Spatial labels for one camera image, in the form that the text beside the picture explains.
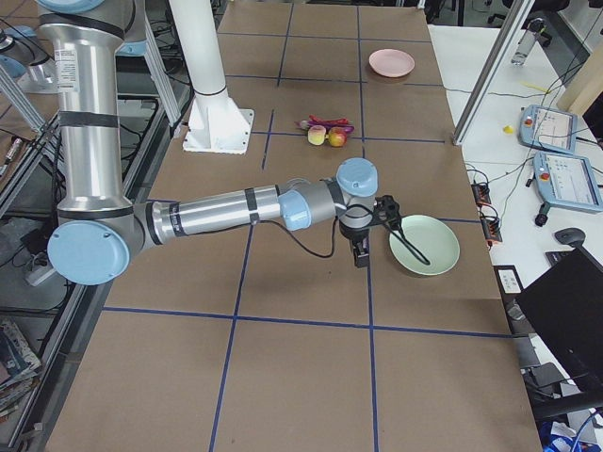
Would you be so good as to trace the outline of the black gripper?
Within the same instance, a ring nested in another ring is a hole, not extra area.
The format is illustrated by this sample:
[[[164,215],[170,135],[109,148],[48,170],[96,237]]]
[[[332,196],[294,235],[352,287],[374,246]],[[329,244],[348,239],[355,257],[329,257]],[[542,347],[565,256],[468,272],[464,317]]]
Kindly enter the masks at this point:
[[[339,219],[340,232],[348,238],[357,268],[369,265],[368,235],[372,211],[365,206],[349,206]]]

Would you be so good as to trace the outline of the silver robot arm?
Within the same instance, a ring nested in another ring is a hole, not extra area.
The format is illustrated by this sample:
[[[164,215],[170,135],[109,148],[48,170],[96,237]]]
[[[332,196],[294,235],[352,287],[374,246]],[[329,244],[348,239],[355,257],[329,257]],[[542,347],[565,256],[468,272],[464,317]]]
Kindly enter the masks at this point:
[[[324,220],[350,241],[354,263],[368,263],[378,172],[364,158],[344,161],[316,183],[247,188],[192,202],[135,204],[124,194],[117,107],[116,55],[141,38],[140,1],[42,1],[41,27],[53,43],[58,122],[66,194],[47,254],[67,280],[97,285],[121,275],[131,260],[182,236],[272,222],[286,232]]]

